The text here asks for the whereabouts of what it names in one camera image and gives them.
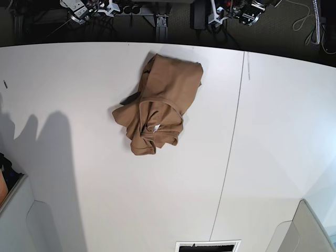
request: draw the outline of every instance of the white tabletop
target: white tabletop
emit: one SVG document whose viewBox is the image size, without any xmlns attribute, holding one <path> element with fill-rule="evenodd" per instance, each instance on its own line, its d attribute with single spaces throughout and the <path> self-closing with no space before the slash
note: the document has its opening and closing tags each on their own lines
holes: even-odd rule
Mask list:
<svg viewBox="0 0 336 252">
<path fill-rule="evenodd" d="M 134 156 L 110 112 L 156 53 L 200 62 L 202 86 L 178 145 Z M 63 252 L 168 252 L 176 241 L 210 239 L 265 251 L 336 153 L 335 76 L 303 61 L 205 47 L 0 48 L 8 86 L 0 83 L 0 148 L 51 207 Z"/>
</svg>

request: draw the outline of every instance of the metal bracket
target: metal bracket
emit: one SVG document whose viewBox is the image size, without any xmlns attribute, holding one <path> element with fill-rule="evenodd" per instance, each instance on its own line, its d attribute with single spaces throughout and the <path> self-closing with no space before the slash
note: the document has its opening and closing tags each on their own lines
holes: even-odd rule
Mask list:
<svg viewBox="0 0 336 252">
<path fill-rule="evenodd" d="M 156 42 L 165 43 L 168 39 L 167 16 L 156 16 Z"/>
<path fill-rule="evenodd" d="M 106 6 L 106 7 L 101 6 L 101 7 L 104 7 L 104 9 L 99 9 L 98 12 L 103 12 L 103 13 L 105 13 L 105 15 L 107 15 L 109 17 L 114 17 L 112 12 L 114 12 L 114 11 L 119 12 L 120 11 L 119 6 L 117 4 L 114 4 L 113 0 L 109 0 L 109 5 L 108 6 Z"/>
</svg>

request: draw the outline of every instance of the tan shirt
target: tan shirt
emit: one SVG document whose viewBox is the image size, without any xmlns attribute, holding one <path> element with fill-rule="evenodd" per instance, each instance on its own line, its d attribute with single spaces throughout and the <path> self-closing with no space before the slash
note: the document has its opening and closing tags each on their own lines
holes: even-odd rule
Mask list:
<svg viewBox="0 0 336 252">
<path fill-rule="evenodd" d="M 148 62 L 139 83 L 140 96 L 112 113 L 115 121 L 127 128 L 135 155 L 155 154 L 156 147 L 165 143 L 177 145 L 182 116 L 195 99 L 202 74 L 199 63 L 160 55 Z"/>
</svg>

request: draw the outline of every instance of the orange object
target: orange object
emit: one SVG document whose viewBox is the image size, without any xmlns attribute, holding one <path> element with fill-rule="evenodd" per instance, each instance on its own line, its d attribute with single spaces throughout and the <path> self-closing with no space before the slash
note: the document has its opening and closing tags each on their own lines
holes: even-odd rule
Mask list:
<svg viewBox="0 0 336 252">
<path fill-rule="evenodd" d="M 0 205 L 6 198 L 7 194 L 8 194 L 8 188 L 4 177 L 2 176 L 2 172 L 0 171 Z"/>
</svg>

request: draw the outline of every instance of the gray panel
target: gray panel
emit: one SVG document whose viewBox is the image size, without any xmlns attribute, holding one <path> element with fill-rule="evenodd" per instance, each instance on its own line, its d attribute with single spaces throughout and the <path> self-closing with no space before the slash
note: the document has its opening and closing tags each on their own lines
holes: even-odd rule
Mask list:
<svg viewBox="0 0 336 252">
<path fill-rule="evenodd" d="M 299 203 L 278 252 L 335 252 L 323 226 L 306 201 Z"/>
<path fill-rule="evenodd" d="M 281 243 L 281 246 L 278 252 L 292 252 L 295 251 L 300 242 L 299 233 L 294 225 L 291 223 L 288 229 L 288 232 Z"/>
</svg>

